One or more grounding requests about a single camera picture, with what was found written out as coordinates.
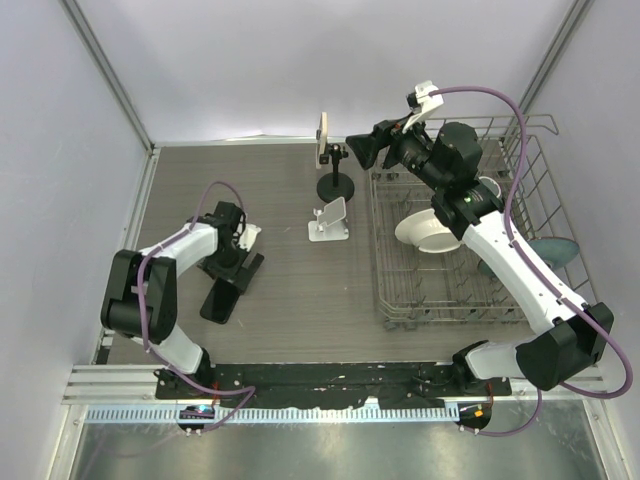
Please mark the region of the black phone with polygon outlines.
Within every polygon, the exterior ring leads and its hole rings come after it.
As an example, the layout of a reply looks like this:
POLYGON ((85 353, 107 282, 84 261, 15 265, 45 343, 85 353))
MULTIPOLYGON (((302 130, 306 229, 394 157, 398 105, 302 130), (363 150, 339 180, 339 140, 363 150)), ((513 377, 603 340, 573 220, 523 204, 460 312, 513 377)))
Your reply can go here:
POLYGON ((240 298, 241 291, 222 279, 214 282, 201 309, 200 316, 210 322, 226 324, 240 298))

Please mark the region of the black round-base phone stand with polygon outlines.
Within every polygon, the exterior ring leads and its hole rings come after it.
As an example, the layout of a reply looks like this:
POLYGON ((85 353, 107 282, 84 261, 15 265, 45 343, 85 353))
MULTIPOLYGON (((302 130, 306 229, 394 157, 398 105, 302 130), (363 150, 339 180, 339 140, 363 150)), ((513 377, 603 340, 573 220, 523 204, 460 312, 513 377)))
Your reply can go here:
POLYGON ((339 144, 327 144, 324 152, 319 155, 321 165, 328 163, 332 165, 332 172, 323 175, 316 184, 317 195, 323 202, 330 203, 338 197, 343 197, 348 202, 354 196, 353 180, 339 171, 340 162, 348 157, 346 148, 339 144))

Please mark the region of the silver folding phone stand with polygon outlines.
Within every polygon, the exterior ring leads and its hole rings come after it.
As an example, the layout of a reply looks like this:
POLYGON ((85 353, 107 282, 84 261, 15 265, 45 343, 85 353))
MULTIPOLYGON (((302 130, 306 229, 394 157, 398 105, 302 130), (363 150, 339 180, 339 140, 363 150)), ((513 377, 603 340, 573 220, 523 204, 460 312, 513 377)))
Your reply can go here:
POLYGON ((349 239, 346 224, 346 201, 340 196, 323 209, 314 209, 314 220, 308 222, 308 238, 311 242, 345 241, 349 239))

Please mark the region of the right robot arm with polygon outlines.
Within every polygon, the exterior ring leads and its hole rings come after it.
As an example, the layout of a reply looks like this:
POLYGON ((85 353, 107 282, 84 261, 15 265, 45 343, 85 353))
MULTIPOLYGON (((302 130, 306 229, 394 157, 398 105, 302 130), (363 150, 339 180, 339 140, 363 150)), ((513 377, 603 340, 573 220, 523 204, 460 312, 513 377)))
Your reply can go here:
POLYGON ((346 143, 363 169, 385 150, 385 167, 401 165, 432 190, 435 216, 488 265, 535 334, 521 343, 482 341, 459 351, 451 371, 457 391, 475 394, 497 377, 522 377, 550 391, 601 359, 613 312, 571 290, 519 234, 502 199, 478 180, 483 150, 473 127, 450 122, 430 138, 423 127, 386 120, 346 143))

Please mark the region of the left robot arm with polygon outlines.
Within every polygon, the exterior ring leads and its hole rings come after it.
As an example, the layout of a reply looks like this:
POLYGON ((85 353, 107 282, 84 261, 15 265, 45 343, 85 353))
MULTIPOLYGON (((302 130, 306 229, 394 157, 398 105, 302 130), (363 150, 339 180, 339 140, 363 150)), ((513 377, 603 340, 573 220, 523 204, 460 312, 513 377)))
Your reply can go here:
POLYGON ((232 202, 194 216, 169 238, 141 250, 118 251, 112 260, 100 313, 104 328, 129 338, 166 365, 190 398, 213 386, 209 353, 178 325, 178 280, 197 267, 213 280, 200 316, 225 324, 264 256, 252 252, 261 228, 232 202))

